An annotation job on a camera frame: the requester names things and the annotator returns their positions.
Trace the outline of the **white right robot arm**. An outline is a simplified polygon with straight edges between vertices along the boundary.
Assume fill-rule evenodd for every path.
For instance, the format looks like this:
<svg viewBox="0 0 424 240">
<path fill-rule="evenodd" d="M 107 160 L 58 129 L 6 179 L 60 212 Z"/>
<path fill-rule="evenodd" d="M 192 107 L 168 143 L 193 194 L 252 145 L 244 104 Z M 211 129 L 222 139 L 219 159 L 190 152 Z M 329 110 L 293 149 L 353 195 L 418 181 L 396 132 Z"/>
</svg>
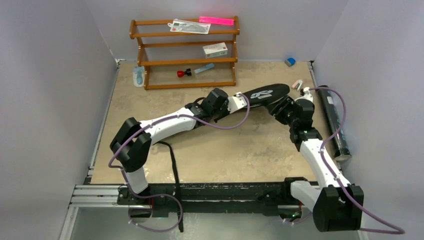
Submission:
<svg viewBox="0 0 424 240">
<path fill-rule="evenodd" d="M 320 232 L 356 231 L 361 226 L 364 192 L 351 184 L 339 171 L 325 149 L 318 130 L 313 127 L 315 105 L 309 99 L 292 99 L 288 95 L 267 107 L 270 115 L 289 126 L 290 140 L 307 160 L 319 188 L 307 180 L 295 180 L 281 189 L 288 204 L 299 200 L 312 213 Z"/>
</svg>

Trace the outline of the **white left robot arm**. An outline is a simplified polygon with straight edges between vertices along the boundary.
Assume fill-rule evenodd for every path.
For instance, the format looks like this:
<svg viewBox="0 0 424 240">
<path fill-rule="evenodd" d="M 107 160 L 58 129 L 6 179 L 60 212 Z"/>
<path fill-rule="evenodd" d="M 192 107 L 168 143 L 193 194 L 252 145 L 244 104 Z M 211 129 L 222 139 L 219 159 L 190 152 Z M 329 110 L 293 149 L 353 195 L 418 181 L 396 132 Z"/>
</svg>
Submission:
<svg viewBox="0 0 424 240">
<path fill-rule="evenodd" d="M 124 121 L 109 147 L 121 166 L 125 181 L 131 186 L 129 197 L 138 205 L 149 199 L 144 164 L 150 147 L 175 134 L 190 131 L 209 123 L 213 116 L 225 109 L 228 94 L 213 89 L 201 103 L 186 104 L 174 113 L 152 120 L 137 121 L 130 117 Z"/>
</svg>

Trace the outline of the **black shuttlecock tube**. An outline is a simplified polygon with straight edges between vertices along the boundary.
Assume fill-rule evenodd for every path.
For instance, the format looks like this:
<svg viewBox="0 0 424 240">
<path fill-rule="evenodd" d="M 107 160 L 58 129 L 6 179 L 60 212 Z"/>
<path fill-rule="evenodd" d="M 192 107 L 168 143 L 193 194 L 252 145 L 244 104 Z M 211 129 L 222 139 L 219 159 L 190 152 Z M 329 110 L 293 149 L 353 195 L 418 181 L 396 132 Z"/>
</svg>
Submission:
<svg viewBox="0 0 424 240">
<path fill-rule="evenodd" d="M 341 120 L 339 118 L 335 102 L 332 97 L 331 91 L 322 89 L 328 88 L 327 85 L 320 85 L 316 90 L 324 115 L 326 117 L 326 123 L 330 135 L 333 135 L 336 130 L 340 127 Z M 340 130 L 330 141 L 333 148 L 332 157 L 338 162 L 344 162 L 349 160 L 352 155 L 350 153 L 346 137 L 342 130 Z"/>
</svg>

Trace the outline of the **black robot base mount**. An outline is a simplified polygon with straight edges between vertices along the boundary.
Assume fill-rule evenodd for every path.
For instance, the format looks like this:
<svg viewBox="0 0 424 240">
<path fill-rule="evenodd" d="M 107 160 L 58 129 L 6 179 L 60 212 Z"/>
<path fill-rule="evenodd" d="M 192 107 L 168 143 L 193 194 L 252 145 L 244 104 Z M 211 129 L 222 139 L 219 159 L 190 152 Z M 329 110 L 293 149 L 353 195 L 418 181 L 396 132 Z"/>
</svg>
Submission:
<svg viewBox="0 0 424 240">
<path fill-rule="evenodd" d="M 126 186 L 118 188 L 117 204 L 146 208 L 154 218 L 170 213 L 262 214 L 294 221 L 308 215 L 299 200 L 289 194 L 290 181 L 151 183 L 134 196 Z"/>
</svg>

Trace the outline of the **black racket bag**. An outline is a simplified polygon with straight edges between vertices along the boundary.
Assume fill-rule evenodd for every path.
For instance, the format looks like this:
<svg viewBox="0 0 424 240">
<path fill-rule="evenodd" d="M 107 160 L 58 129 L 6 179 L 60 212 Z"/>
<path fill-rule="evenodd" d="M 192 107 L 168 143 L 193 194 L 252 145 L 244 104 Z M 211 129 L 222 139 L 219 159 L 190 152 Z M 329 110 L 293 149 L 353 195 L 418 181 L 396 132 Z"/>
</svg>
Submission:
<svg viewBox="0 0 424 240">
<path fill-rule="evenodd" d="M 266 107 L 267 105 L 278 102 L 283 97 L 288 95 L 290 87 L 283 83 L 275 83 L 266 86 L 262 86 L 253 90 L 244 92 L 248 98 L 251 108 Z"/>
</svg>

